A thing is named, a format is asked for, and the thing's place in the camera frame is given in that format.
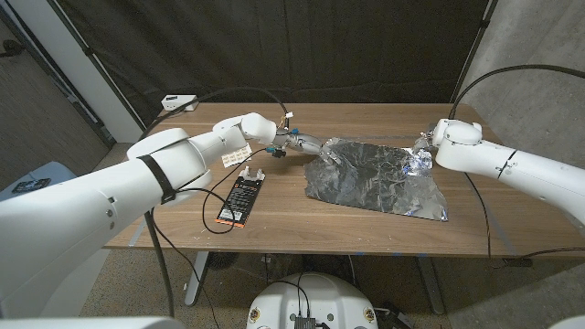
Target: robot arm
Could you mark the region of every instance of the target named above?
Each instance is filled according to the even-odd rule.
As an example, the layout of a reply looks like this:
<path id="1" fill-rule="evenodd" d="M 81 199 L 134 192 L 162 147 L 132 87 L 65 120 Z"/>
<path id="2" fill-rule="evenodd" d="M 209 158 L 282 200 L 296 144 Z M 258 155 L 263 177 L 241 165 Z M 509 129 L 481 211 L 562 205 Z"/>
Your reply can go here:
<path id="1" fill-rule="evenodd" d="M 195 137 L 182 129 L 154 134 L 135 144 L 124 163 L 2 202 L 0 314 L 39 315 L 70 272 L 146 211 L 196 193 L 176 190 L 207 186 L 209 165 L 246 139 L 309 154 L 320 148 L 314 138 L 304 148 L 257 113 L 221 123 Z"/>
<path id="2" fill-rule="evenodd" d="M 442 119 L 431 135 L 437 164 L 497 179 L 585 224 L 585 170 L 484 141 L 482 126 Z"/>

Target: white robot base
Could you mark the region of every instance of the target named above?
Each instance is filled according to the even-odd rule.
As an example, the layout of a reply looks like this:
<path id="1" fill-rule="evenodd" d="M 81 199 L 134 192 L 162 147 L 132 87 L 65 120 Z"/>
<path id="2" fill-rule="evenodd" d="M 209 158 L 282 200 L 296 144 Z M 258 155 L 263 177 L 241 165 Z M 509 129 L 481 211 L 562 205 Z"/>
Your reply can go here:
<path id="1" fill-rule="evenodd" d="M 299 275 L 275 281 L 261 292 L 250 307 L 246 328 L 378 328 L 372 303 L 356 287 L 328 274 L 303 273 L 300 287 L 307 305 L 303 292 L 297 291 Z"/>

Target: gray curtain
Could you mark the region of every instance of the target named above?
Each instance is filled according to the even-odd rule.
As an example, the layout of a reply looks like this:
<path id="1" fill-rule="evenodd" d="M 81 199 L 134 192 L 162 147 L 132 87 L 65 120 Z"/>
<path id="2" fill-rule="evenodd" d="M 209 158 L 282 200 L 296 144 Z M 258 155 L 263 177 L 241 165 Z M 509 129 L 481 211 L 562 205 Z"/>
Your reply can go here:
<path id="1" fill-rule="evenodd" d="M 166 94 L 448 102 L 487 0 L 58 0 L 142 119 Z M 253 92 L 214 101 L 270 101 Z"/>

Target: white label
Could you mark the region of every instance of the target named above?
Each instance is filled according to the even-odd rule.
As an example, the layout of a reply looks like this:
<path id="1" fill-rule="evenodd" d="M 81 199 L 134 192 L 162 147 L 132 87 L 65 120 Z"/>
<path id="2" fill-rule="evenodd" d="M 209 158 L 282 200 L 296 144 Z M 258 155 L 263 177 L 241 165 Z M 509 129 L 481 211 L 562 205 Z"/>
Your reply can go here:
<path id="1" fill-rule="evenodd" d="M 231 165 L 237 165 L 244 161 L 250 154 L 252 154 L 252 149 L 250 148 L 250 144 L 246 144 L 245 147 L 240 148 L 236 152 L 232 152 L 230 154 L 224 154 L 221 156 L 221 160 L 223 161 L 224 167 L 229 167 Z"/>
<path id="2" fill-rule="evenodd" d="M 236 221 L 239 221 L 241 219 L 241 213 L 239 211 L 234 211 L 234 215 L 236 215 Z M 231 219 L 231 211 L 229 211 L 229 209 L 222 209 L 221 214 L 219 214 L 219 216 Z"/>

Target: foil sheet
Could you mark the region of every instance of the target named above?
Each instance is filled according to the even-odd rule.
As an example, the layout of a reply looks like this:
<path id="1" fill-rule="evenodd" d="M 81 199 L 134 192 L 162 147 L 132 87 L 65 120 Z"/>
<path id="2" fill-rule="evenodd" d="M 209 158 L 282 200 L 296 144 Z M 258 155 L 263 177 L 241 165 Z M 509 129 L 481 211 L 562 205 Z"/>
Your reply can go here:
<path id="1" fill-rule="evenodd" d="M 332 138 L 304 166 L 305 193 L 324 202 L 447 221 L 447 201 L 426 150 Z"/>

